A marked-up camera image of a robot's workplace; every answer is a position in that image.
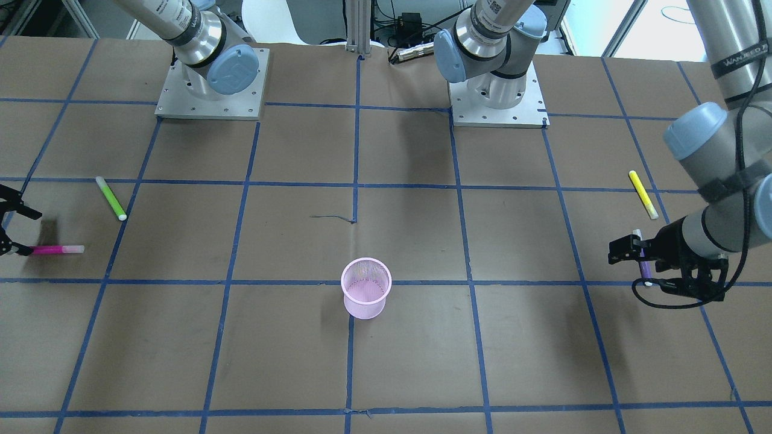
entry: metal connector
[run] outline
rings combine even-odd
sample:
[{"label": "metal connector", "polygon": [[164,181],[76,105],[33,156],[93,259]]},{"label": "metal connector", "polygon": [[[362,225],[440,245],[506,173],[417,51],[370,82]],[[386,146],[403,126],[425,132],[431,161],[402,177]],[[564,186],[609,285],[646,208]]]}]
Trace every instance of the metal connector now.
[{"label": "metal connector", "polygon": [[397,59],[401,63],[411,59],[417,59],[418,57],[430,56],[432,54],[434,54],[434,43],[427,42],[426,44],[398,50]]}]

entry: plastic cup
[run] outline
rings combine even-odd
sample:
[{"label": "plastic cup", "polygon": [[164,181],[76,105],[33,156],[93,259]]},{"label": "plastic cup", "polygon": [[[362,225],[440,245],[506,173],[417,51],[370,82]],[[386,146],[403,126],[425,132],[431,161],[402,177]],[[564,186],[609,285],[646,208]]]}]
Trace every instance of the plastic cup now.
[{"label": "plastic cup", "polygon": [[340,276],[343,304],[352,317],[370,320],[386,305],[391,290],[391,273],[379,260],[359,258],[351,261]]}]

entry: white mounting plate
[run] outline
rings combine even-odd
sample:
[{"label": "white mounting plate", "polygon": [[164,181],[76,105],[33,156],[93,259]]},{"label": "white mounting plate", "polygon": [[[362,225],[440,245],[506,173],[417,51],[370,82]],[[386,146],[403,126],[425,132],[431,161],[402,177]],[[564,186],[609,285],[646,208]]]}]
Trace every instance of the white mounting plate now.
[{"label": "white mounting plate", "polygon": [[479,102],[466,81],[449,83],[453,124],[460,127],[541,128],[550,124],[533,63],[528,66],[528,85],[523,99],[510,109],[493,109]]},{"label": "white mounting plate", "polygon": [[171,119],[259,120],[270,50],[254,50],[260,62],[255,81],[241,92],[223,96],[219,100],[206,100],[190,92],[178,60],[175,66],[169,67],[164,89],[155,107],[156,116]]}]

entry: qr code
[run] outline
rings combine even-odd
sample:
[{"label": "qr code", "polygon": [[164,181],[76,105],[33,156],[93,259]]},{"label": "qr code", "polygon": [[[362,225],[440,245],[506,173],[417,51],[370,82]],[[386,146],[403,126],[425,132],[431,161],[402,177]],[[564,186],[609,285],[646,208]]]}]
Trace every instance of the qr code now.
[{"label": "qr code", "polygon": [[490,2],[489,5],[490,5],[490,10],[492,10],[494,14],[498,15],[499,12],[501,12],[501,5],[498,4],[495,0],[493,2]]}]

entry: blue joint cap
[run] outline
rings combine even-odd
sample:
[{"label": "blue joint cap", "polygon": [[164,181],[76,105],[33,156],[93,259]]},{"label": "blue joint cap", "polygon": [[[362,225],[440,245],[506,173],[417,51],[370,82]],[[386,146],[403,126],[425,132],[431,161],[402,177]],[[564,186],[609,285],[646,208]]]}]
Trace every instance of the blue joint cap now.
[{"label": "blue joint cap", "polygon": [[547,17],[535,5],[531,5],[520,17],[514,29],[531,39],[542,39],[547,34]]},{"label": "blue joint cap", "polygon": [[260,61],[251,46],[239,44],[223,51],[212,63],[206,81],[217,93],[233,95],[249,87]]},{"label": "blue joint cap", "polygon": [[673,157],[681,161],[697,152],[721,128],[727,112],[716,103],[704,103],[673,122],[662,138]]},{"label": "blue joint cap", "polygon": [[756,190],[756,223],[768,239],[772,239],[772,175],[768,175]]},{"label": "blue joint cap", "polygon": [[447,29],[435,36],[435,58],[439,72],[450,83],[466,80],[466,68],[461,57],[461,49],[455,44],[453,35]]},{"label": "blue joint cap", "polygon": [[215,0],[191,0],[191,3],[199,10],[205,11],[215,5]]}]

